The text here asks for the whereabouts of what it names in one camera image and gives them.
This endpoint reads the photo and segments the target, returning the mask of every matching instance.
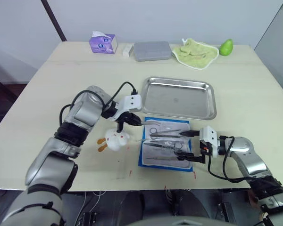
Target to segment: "green towel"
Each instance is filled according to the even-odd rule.
[[[206,68],[219,55],[216,47],[202,44],[189,38],[183,46],[174,48],[172,53],[179,63],[195,69]]]

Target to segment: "eraser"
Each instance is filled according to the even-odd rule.
[[[129,57],[130,54],[132,53],[133,50],[133,45],[132,44],[127,44],[123,50],[123,56]]]

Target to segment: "gray plastic box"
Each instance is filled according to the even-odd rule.
[[[172,54],[167,41],[137,42],[133,49],[136,61],[167,60]]]

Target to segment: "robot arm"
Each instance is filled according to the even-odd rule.
[[[210,126],[200,130],[200,146],[207,147],[212,156],[232,157],[258,199],[258,205],[268,216],[263,220],[266,226],[283,226],[283,187],[270,172],[264,161],[256,154],[250,140],[244,137],[220,136]]]
[[[87,90],[98,94],[105,105],[111,99],[101,88],[91,86]],[[10,206],[2,221],[9,225],[65,224],[62,217],[61,194],[72,185],[78,166],[71,159],[78,157],[89,132],[100,116],[118,122],[118,132],[123,123],[140,126],[141,120],[133,114],[142,107],[141,96],[131,95],[119,103],[102,101],[90,92],[80,95],[54,137],[51,137],[29,167],[22,192]]]

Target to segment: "green pear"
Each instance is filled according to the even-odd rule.
[[[228,39],[226,40],[220,47],[219,47],[219,53],[223,56],[228,56],[231,54],[233,50],[233,40]]]

